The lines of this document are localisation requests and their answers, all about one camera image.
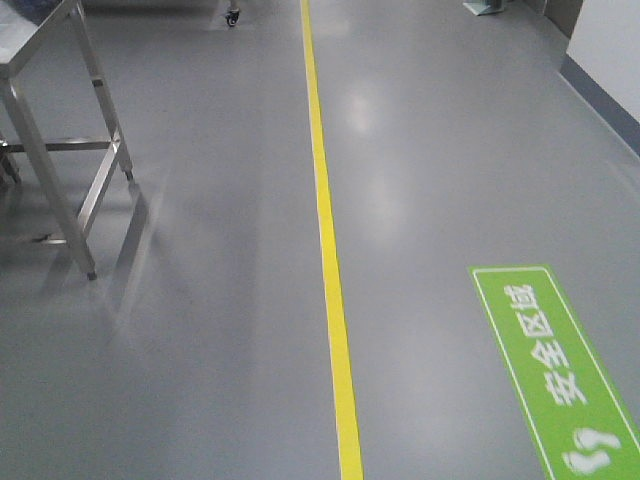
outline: safety zone sign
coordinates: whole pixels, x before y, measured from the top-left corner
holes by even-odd
[[[543,265],[473,267],[549,480],[638,480],[638,429]]]

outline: white wall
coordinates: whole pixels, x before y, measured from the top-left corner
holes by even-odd
[[[567,53],[640,121],[640,0],[584,0]]]

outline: table frame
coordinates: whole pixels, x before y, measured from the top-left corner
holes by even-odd
[[[108,138],[69,138],[45,142],[40,135],[24,94],[15,79],[17,73],[45,41],[45,35],[66,18],[71,19],[73,30],[82,51],[82,57],[89,71],[94,92],[98,98],[100,110],[109,132]],[[5,238],[4,240],[42,245],[66,245],[80,270],[87,275],[89,280],[94,280],[97,276],[95,261],[87,245],[88,235],[116,165],[120,166],[127,180],[132,181],[133,164],[102,67],[94,53],[87,31],[85,13],[79,0],[63,0],[11,62],[1,66],[0,92],[21,142],[21,144],[9,144],[4,140],[0,132],[0,167],[14,182],[20,183],[20,175],[13,154],[27,154],[60,228],[59,233],[21,235],[10,239]],[[106,154],[82,202],[79,213],[76,215],[62,189],[49,152],[96,149],[106,149]]]

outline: yellow floor line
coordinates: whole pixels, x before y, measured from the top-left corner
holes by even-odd
[[[342,301],[342,285],[333,225],[331,190],[324,149],[324,134],[320,96],[318,94],[318,75],[313,52],[313,34],[309,0],[300,0],[302,7],[302,33],[304,37],[304,56],[307,70],[307,88],[309,94],[309,118],[313,160],[316,174],[316,195],[318,217],[320,221],[320,243],[322,247],[322,268],[324,275],[325,301],[329,324],[329,344],[331,349],[331,370],[333,375],[333,393],[336,408],[336,428],[338,433],[338,451],[342,480],[363,480],[360,434],[356,414],[356,401],[351,376],[351,360],[347,323]]]

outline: white footprint icon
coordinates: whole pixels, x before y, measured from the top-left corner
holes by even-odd
[[[609,455],[601,450],[591,455],[583,455],[578,452],[563,453],[562,459],[567,467],[576,475],[591,475],[596,470],[600,470],[611,464]]]
[[[615,435],[598,432],[593,428],[578,428],[573,432],[573,441],[581,450],[595,450],[598,447],[619,449],[622,446]]]

